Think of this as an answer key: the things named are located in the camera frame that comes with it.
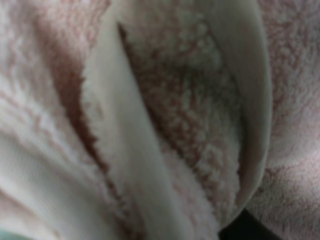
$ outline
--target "soft blanket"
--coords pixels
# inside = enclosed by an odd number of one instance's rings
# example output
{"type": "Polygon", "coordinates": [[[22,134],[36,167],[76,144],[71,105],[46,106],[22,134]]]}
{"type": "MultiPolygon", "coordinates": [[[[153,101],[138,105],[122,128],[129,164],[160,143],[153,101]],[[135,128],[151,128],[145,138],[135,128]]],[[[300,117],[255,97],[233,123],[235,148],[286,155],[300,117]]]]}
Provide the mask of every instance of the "soft blanket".
{"type": "Polygon", "coordinates": [[[319,239],[319,6],[0,0],[0,228],[319,239]]]}

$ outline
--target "pink fleece blanket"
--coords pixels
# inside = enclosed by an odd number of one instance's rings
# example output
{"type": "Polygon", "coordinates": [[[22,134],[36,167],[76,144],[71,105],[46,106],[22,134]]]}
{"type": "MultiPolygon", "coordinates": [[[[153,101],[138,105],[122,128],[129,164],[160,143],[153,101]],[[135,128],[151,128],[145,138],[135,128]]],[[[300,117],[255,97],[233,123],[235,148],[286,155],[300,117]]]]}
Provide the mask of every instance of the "pink fleece blanket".
{"type": "Polygon", "coordinates": [[[319,239],[320,2],[228,2],[0,0],[0,228],[319,239]]]}

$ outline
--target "plush texture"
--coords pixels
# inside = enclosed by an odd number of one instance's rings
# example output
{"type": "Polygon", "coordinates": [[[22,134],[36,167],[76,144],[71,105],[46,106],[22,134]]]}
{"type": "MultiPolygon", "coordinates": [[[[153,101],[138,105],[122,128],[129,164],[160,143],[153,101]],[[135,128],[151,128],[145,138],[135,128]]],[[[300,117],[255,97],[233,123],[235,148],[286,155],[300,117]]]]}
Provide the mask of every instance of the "plush texture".
{"type": "MultiPolygon", "coordinates": [[[[169,7],[156,0],[141,2],[128,8],[125,0],[0,0],[0,129],[46,166],[70,177],[66,182],[70,186],[76,182],[102,202],[126,238],[146,235],[121,164],[108,149],[105,133],[113,126],[100,115],[90,82],[81,87],[101,17],[116,3],[123,47],[154,125],[180,213],[191,226],[190,239],[218,239],[217,232],[230,219],[237,193],[244,188],[237,174],[246,139],[242,94],[220,56],[223,47],[207,37],[202,25],[193,28],[189,16],[183,18],[170,1],[163,1],[169,7]],[[194,32],[204,43],[188,42],[194,32]],[[181,38],[170,40],[177,33],[181,38]],[[208,72],[217,81],[210,81],[208,72]],[[188,85],[193,81],[181,83],[182,77],[193,80],[194,88],[188,85]],[[224,160],[219,162],[216,156],[221,155],[224,160]]],[[[214,1],[201,2],[200,12],[214,1]]],[[[193,1],[179,3],[201,21],[193,1]]],[[[259,7],[270,56],[273,117],[264,178],[248,209],[284,240],[316,240],[319,3],[261,0],[259,7]]],[[[18,193],[13,199],[0,190],[1,228],[33,239],[64,239],[19,202],[18,193]]]]}

